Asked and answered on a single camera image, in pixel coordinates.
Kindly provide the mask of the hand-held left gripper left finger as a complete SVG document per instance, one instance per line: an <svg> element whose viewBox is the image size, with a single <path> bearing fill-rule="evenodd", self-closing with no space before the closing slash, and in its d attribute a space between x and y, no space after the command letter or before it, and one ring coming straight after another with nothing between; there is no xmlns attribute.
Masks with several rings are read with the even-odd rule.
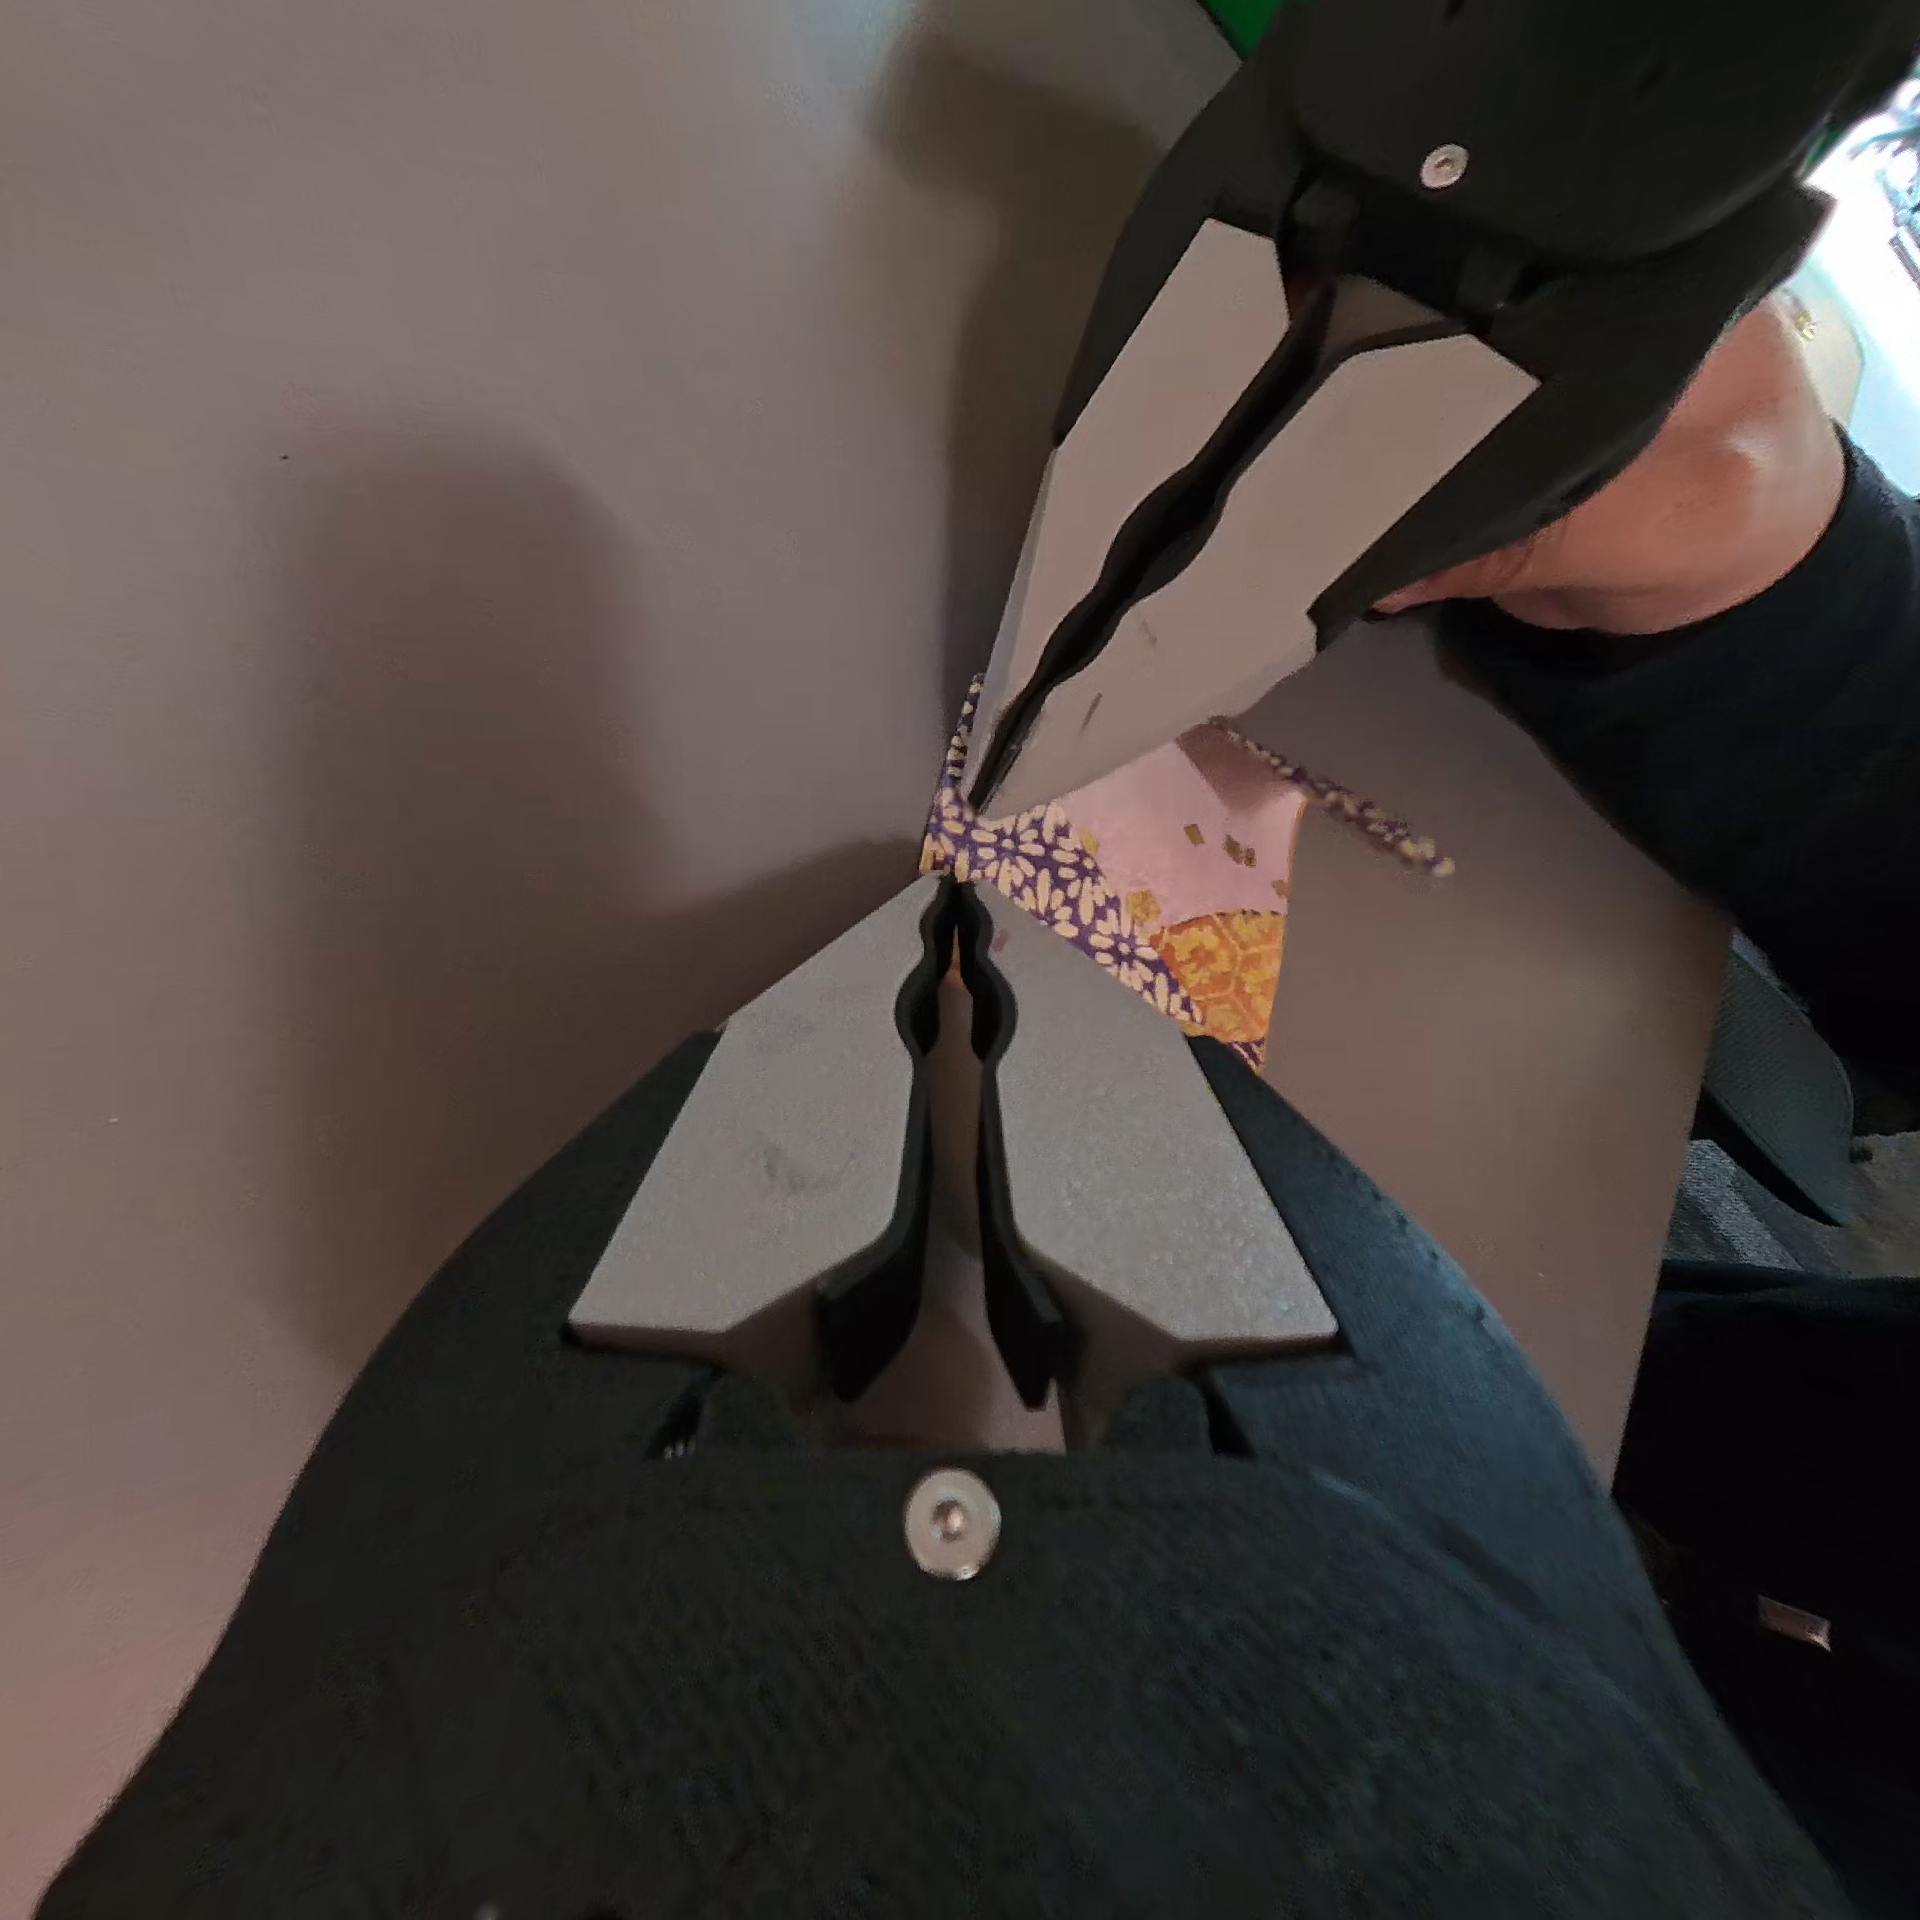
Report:
<svg viewBox="0 0 1920 1920"><path fill-rule="evenodd" d="M850 1404L922 1310L953 881L916 877L732 1014L569 1310L587 1346Z"/></svg>

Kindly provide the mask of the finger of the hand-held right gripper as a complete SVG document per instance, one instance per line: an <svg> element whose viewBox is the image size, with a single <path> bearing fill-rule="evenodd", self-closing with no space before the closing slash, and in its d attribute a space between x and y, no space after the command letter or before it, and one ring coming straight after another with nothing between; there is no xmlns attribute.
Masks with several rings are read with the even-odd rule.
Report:
<svg viewBox="0 0 1920 1920"><path fill-rule="evenodd" d="M1535 380L1431 308L1342 279L1319 377L1235 492L1228 529L1281 510L1276 584L1312 624L1312 655L1354 613L1312 605L1512 416ZM1042 802L974 802L985 818Z"/></svg>
<svg viewBox="0 0 1920 1920"><path fill-rule="evenodd" d="M968 749L970 802L1051 802L1256 706L1312 655L1235 492L1319 377L1335 295L1206 218L1042 468Z"/></svg>

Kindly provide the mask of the person's right hand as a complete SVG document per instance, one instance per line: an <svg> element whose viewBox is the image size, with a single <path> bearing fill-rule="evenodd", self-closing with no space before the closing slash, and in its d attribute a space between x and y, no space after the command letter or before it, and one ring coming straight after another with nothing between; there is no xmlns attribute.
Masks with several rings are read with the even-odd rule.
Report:
<svg viewBox="0 0 1920 1920"><path fill-rule="evenodd" d="M1801 342L1767 297L1607 487L1520 542L1388 594L1377 613L1483 601L1547 632L1673 632L1790 573L1830 529L1844 468Z"/></svg>

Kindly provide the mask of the person's right forearm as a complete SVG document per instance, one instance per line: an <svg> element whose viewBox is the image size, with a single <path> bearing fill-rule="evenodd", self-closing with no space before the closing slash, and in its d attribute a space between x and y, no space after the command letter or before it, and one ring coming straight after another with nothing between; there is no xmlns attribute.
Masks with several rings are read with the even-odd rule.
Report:
<svg viewBox="0 0 1920 1920"><path fill-rule="evenodd" d="M1635 845L1718 902L1848 1062L1919 1093L1919 516L1848 436L1777 584L1646 634L1436 629Z"/></svg>

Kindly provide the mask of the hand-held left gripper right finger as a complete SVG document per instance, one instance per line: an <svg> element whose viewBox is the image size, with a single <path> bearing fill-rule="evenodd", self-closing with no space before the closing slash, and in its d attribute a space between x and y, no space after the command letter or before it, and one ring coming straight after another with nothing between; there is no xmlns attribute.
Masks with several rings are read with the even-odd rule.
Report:
<svg viewBox="0 0 1920 1920"><path fill-rule="evenodd" d="M996 890L953 889L983 1298L1027 1406L1324 1353L1337 1319L1187 1032Z"/></svg>

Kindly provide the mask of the patterned origami paper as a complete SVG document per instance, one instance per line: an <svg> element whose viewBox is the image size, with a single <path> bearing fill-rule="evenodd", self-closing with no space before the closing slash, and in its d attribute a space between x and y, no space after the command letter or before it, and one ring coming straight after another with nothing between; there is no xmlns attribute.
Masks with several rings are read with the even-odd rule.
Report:
<svg viewBox="0 0 1920 1920"><path fill-rule="evenodd" d="M1264 1065L1310 818L1409 872L1447 879L1436 841L1344 783L1207 721L1060 800L985 820L963 772L985 679L961 706L922 869L995 889L1123 988Z"/></svg>

